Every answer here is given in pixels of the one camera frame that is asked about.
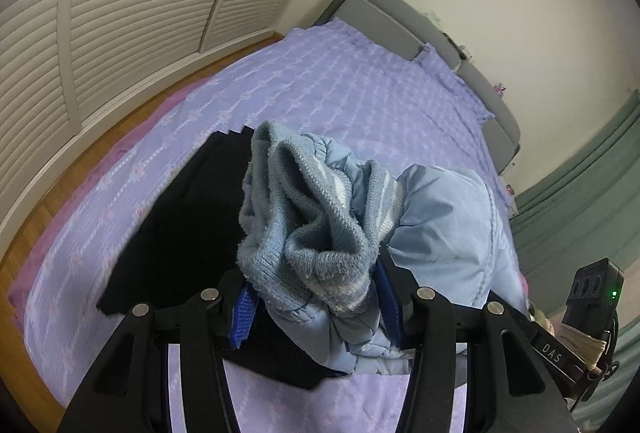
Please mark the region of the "light blue padded pants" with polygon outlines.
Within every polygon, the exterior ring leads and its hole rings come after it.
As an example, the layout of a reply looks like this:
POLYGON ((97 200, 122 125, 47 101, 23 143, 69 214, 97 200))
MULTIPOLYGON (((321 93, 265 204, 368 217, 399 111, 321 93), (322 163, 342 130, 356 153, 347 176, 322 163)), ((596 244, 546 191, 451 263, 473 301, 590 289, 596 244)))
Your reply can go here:
POLYGON ((492 189, 466 168, 394 175, 339 142, 260 124, 243 182, 238 264, 276 325, 323 367, 405 375, 412 350, 387 336, 372 280, 378 251, 454 303, 491 291, 527 307, 492 189))

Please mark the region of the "black folded garment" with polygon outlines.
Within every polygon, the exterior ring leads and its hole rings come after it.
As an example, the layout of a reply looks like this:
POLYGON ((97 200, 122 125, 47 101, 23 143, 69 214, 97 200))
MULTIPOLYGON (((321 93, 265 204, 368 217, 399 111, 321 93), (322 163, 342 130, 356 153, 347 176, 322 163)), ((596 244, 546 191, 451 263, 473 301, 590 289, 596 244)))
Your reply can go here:
MULTIPOLYGON (((245 237, 239 213, 252 137, 252 129, 243 127, 207 138, 119 253, 96 303, 102 314, 126 314, 139 303, 168 309, 205 288, 239 289, 224 275, 235 268, 245 237)), ((297 346, 262 303, 245 338, 229 335, 228 326, 217 333, 228 361, 293 387, 311 390, 338 375, 297 346)))

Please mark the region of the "pink bed sheet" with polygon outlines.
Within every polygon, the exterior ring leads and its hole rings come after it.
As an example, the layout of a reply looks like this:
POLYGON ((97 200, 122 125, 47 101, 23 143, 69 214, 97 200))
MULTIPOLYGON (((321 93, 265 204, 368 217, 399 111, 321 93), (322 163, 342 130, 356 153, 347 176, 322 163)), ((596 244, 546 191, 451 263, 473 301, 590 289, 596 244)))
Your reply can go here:
POLYGON ((120 159, 126 156, 129 151, 134 149, 134 147, 138 145, 138 142, 149 133, 169 111, 178 106, 180 102, 183 102, 193 89, 202 86, 206 81, 207 78, 201 78, 201 80, 192 82, 178 90, 178 92, 170 95, 148 119, 145 119, 133 130, 130 130, 120 141, 117 141, 106 156, 93 167, 84 182, 73 192, 72 197, 65 202, 61 210, 53 216, 52 222, 43 231, 43 234, 32 248, 32 251, 29 252, 29 256, 18 273, 17 279, 13 281, 8 296, 6 297, 15 309, 13 323, 21 335, 24 333, 24 319, 29 292, 37 278, 38 271, 40 271, 44 258, 51 248, 55 237, 70 219, 70 216, 74 214, 78 205, 80 205, 82 200, 87 197, 87 194, 98 185, 100 179, 110 171, 120 159))

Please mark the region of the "purple floral pillow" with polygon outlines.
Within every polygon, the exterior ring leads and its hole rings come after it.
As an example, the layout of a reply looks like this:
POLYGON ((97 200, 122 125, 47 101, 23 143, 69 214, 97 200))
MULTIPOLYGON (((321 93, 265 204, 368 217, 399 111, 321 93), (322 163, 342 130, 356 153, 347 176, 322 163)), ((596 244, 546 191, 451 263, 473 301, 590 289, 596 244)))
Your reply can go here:
POLYGON ((495 118, 495 115, 486 108, 484 102, 439 56, 433 45, 423 46, 420 52, 411 59, 411 62, 442 86, 458 106, 472 113, 478 123, 484 124, 495 118))

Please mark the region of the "white louvered closet doors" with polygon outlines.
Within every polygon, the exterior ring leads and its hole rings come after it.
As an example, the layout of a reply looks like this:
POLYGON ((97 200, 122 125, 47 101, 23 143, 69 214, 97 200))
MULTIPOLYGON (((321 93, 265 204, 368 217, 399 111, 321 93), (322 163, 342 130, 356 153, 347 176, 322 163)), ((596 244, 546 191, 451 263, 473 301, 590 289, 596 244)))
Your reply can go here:
POLYGON ((288 0, 1 0, 1 242, 112 123, 270 37, 288 0))

